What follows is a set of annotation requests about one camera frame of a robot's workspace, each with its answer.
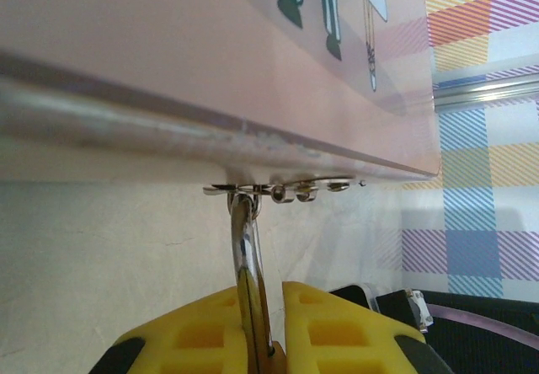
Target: plaid fabric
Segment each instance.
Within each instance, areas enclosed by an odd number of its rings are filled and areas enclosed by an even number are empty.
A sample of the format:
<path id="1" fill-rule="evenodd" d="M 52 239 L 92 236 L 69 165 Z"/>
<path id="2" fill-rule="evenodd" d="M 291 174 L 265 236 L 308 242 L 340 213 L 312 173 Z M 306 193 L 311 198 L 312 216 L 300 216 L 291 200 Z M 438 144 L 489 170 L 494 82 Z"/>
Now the plaid fabric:
<path id="1" fill-rule="evenodd" d="M 427 9 L 434 73 L 539 53 L 539 0 L 427 0 Z M 434 89 L 532 73 L 539 65 Z M 440 177 L 403 187 L 404 284 L 539 302 L 539 97 L 438 121 Z"/>

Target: metal bar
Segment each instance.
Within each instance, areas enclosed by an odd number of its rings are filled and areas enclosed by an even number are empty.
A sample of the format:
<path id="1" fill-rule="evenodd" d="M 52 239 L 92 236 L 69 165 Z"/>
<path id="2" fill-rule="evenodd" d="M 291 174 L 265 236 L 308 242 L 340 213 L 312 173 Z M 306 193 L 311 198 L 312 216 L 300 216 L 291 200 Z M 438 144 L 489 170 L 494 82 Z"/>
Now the metal bar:
<path id="1" fill-rule="evenodd" d="M 539 94 L 539 73 L 436 90 L 435 109 L 437 112 L 472 109 L 495 100 L 536 94 Z"/>
<path id="2" fill-rule="evenodd" d="M 260 260 L 258 230 L 253 223 L 253 200 L 232 195 L 232 256 L 236 269 L 237 295 L 248 348 L 248 372 L 270 373 L 274 354 L 270 316 Z"/>

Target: black object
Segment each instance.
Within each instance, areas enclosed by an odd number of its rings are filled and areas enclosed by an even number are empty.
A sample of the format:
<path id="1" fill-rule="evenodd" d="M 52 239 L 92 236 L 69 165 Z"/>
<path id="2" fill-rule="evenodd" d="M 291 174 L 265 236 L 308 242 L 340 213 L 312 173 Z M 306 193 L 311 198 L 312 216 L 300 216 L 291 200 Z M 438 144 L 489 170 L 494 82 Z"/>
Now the black object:
<path id="1" fill-rule="evenodd" d="M 355 284 L 333 290 L 330 292 L 334 296 L 345 299 L 346 301 L 353 302 L 354 304 L 361 305 L 362 307 L 369 308 L 369 302 L 367 301 L 367 295 L 363 289 Z"/>
<path id="2" fill-rule="evenodd" d="M 405 290 L 376 297 L 376 302 L 380 313 L 383 315 L 419 330 L 419 325 L 421 324 L 419 307 L 408 297 Z"/>
<path id="3" fill-rule="evenodd" d="M 395 336 L 398 346 L 418 374 L 453 374 L 429 345 L 408 336 Z"/>
<path id="4" fill-rule="evenodd" d="M 539 304 L 422 291 L 427 303 L 469 311 L 539 335 Z M 455 372 L 525 374 L 539 372 L 539 351 L 484 329 L 435 318 L 427 342 Z"/>
<path id="5" fill-rule="evenodd" d="M 131 338 L 109 348 L 89 374 L 127 374 L 146 341 Z"/>

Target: printed illustration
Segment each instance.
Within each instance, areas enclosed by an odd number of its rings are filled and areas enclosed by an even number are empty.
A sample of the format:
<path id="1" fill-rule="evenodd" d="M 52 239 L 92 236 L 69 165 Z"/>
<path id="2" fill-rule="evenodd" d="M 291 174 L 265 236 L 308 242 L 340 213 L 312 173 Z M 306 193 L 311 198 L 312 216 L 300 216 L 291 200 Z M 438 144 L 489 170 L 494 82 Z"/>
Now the printed illustration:
<path id="1" fill-rule="evenodd" d="M 303 0 L 277 0 L 279 10 L 297 27 L 302 28 L 301 6 Z M 323 22 L 328 32 L 326 47 L 328 51 L 338 60 L 342 59 L 340 51 L 340 24 L 339 8 L 337 0 L 322 0 Z M 376 91 L 376 55 L 375 55 L 375 30 L 374 12 L 387 22 L 386 0 L 363 0 L 363 10 L 365 15 L 366 50 L 369 65 L 369 75 L 371 87 Z"/>

